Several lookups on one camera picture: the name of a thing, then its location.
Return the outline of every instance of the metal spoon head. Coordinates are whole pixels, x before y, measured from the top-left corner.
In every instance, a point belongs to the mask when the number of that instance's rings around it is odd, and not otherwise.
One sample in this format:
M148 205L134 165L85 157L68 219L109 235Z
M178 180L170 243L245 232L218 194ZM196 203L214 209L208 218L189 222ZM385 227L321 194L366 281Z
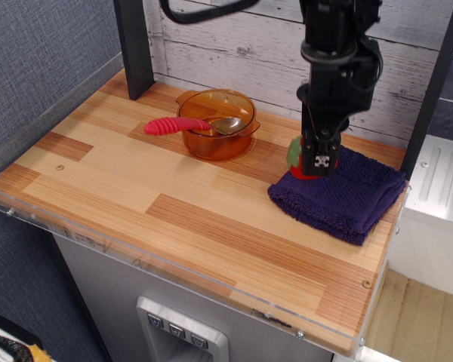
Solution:
M220 134L232 134L245 128L245 122L241 118L222 118L211 122L210 126Z

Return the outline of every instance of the wooden floor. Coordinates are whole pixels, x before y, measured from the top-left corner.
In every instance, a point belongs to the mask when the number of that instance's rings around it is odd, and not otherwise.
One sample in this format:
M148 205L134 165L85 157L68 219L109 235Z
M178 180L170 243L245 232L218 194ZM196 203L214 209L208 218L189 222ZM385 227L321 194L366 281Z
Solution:
M366 341L402 362L453 361L453 295L388 271Z

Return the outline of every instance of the folded towel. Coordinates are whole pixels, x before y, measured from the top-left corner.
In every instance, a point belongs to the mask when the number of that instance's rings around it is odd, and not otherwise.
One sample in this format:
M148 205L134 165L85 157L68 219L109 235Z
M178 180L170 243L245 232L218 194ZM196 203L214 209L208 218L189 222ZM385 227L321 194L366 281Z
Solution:
M289 171L268 193L298 221L362 245L405 188L405 174L343 146L338 159L330 177L301 180Z

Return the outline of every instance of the wooden tabletop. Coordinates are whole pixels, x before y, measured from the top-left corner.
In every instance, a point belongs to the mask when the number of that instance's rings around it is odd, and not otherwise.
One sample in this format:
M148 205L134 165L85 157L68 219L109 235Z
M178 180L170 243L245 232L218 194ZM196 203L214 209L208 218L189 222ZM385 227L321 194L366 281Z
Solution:
M258 112L244 153L202 161L180 134L143 132L176 115L183 92L154 84L132 101L120 72L0 174L0 204L349 354L372 297L365 281L378 279L402 198L363 247L297 222L267 188L286 172L300 123ZM349 136L343 144L395 168L404 156Z

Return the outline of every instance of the black metal post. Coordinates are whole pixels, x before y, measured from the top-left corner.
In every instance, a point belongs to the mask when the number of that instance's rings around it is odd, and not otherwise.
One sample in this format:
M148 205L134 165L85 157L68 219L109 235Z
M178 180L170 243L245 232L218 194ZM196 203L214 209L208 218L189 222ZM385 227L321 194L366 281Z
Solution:
M136 100L154 83L143 2L142 0L113 1L129 97Z
M408 149L406 150L405 159L402 163L401 170L406 173L406 179L410 179L416 165L416 160L421 151L424 139L430 126L431 118L435 112L436 104L441 95L446 76L453 62L453 13L446 29L445 38L441 49L439 50L438 59L431 75L430 84L421 105L420 113L414 126L413 134L409 140Z

